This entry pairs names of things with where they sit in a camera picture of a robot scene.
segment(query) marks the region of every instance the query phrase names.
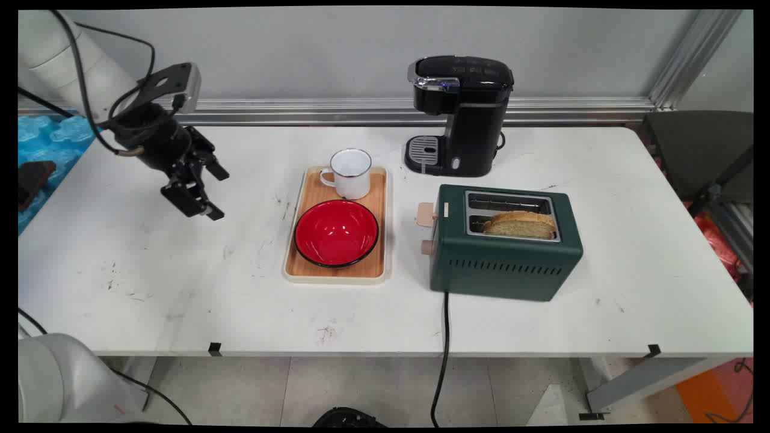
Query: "mug handle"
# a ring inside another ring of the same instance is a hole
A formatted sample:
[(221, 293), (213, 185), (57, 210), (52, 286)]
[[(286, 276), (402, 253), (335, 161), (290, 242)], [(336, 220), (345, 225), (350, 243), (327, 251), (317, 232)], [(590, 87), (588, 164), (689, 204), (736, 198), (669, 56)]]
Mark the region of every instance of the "mug handle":
[(330, 170), (328, 167), (323, 169), (323, 170), (321, 170), (321, 174), (320, 174), (321, 183), (326, 185), (326, 186), (331, 186), (332, 188), (336, 188), (336, 183), (335, 182), (330, 182), (330, 181), (328, 181), (328, 180), (323, 178), (323, 175), (326, 174), (326, 173), (333, 173), (333, 171)]

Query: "black tape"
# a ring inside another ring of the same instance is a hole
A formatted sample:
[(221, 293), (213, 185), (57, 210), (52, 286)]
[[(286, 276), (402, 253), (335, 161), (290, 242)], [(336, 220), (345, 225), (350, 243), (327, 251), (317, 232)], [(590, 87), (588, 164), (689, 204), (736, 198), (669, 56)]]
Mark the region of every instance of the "black tape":
[(650, 349), (650, 353), (644, 357), (656, 357), (661, 354), (661, 348), (657, 344), (648, 344), (647, 347)]
[(604, 421), (604, 414), (577, 414), (577, 417), (580, 418), (581, 421)]
[(220, 354), (219, 349), (222, 348), (222, 343), (211, 343), (209, 344), (209, 354), (211, 356), (222, 356)]

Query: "bread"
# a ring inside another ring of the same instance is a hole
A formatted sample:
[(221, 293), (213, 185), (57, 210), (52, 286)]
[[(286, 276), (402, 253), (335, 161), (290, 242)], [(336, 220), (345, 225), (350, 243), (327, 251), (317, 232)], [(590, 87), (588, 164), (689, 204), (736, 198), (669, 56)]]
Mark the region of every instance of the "bread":
[(525, 210), (499, 213), (484, 223), (484, 233), (487, 234), (553, 239), (555, 232), (553, 218)]

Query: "white mug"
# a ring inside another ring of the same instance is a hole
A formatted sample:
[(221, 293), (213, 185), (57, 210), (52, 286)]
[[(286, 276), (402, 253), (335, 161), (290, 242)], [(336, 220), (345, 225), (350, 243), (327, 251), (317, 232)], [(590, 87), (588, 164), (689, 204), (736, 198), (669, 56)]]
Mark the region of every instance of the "white mug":
[[(332, 155), (329, 166), (321, 170), (321, 183), (336, 189), (337, 195), (346, 200), (358, 200), (369, 193), (372, 157), (361, 149), (342, 149)], [(323, 178), (324, 173), (334, 173), (334, 182)]]

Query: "black bowl rim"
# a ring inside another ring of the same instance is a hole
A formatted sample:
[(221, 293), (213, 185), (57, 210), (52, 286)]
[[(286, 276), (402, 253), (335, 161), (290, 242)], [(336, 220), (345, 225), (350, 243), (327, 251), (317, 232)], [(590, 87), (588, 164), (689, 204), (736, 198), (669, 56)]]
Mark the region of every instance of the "black bowl rim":
[[(367, 212), (371, 214), (372, 218), (374, 218), (374, 226), (375, 226), (375, 227), (376, 227), (376, 229), (377, 229), (377, 234), (375, 234), (375, 235), (374, 235), (374, 243), (372, 243), (372, 247), (371, 247), (371, 248), (370, 248), (370, 249), (369, 249), (369, 250), (368, 250), (366, 253), (364, 253), (362, 256), (360, 256), (360, 257), (356, 258), (355, 260), (353, 260), (353, 261), (351, 261), (351, 262), (348, 262), (348, 263), (342, 263), (342, 264), (326, 264), (326, 263), (319, 263), (319, 262), (316, 262), (315, 260), (313, 260), (313, 259), (310, 259), (310, 258), (309, 258), (308, 256), (306, 256), (305, 254), (302, 254), (302, 250), (300, 249), (300, 246), (299, 246), (299, 245), (297, 245), (297, 243), (296, 243), (296, 228), (300, 226), (300, 221), (302, 221), (302, 219), (305, 217), (305, 215), (307, 215), (307, 213), (308, 213), (308, 212), (310, 212), (310, 211), (311, 211), (311, 210), (312, 210), (314, 207), (316, 207), (316, 206), (319, 206), (319, 205), (322, 205), (322, 204), (324, 204), (324, 203), (328, 203), (328, 202), (330, 202), (330, 201), (344, 201), (344, 202), (355, 203), (355, 204), (357, 204), (358, 206), (361, 206), (362, 208), (366, 209), (366, 210), (367, 210)], [(364, 206), (364, 205), (363, 205), (363, 204), (361, 204), (361, 203), (358, 203), (358, 202), (355, 202), (355, 201), (352, 201), (352, 200), (343, 200), (343, 199), (326, 200), (326, 201), (322, 201), (321, 203), (316, 203), (316, 204), (312, 205), (312, 206), (311, 206), (311, 207), (310, 207), (308, 210), (306, 210), (305, 212), (303, 212), (303, 213), (302, 213), (302, 216), (300, 216), (299, 218), (297, 218), (297, 220), (296, 220), (296, 224), (294, 225), (294, 233), (293, 233), (293, 235), (292, 235), (292, 238), (293, 238), (293, 240), (294, 240), (294, 248), (296, 248), (296, 252), (297, 252), (297, 253), (300, 253), (300, 256), (302, 256), (302, 258), (303, 258), (303, 259), (305, 259), (305, 260), (309, 261), (310, 263), (312, 263), (312, 264), (314, 264), (314, 265), (317, 265), (317, 266), (320, 266), (320, 267), (329, 267), (329, 268), (340, 268), (340, 267), (347, 267), (347, 266), (350, 266), (350, 265), (352, 265), (352, 264), (356, 264), (356, 263), (360, 262), (361, 260), (363, 260), (363, 259), (367, 258), (367, 256), (369, 255), (369, 253), (371, 253), (372, 251), (374, 251), (374, 247), (376, 247), (376, 246), (377, 246), (377, 242), (379, 242), (379, 241), (380, 241), (380, 223), (378, 223), (378, 222), (377, 222), (377, 217), (376, 217), (376, 216), (374, 216), (374, 213), (373, 213), (371, 210), (369, 210), (369, 208), (368, 208), (368, 207)]]

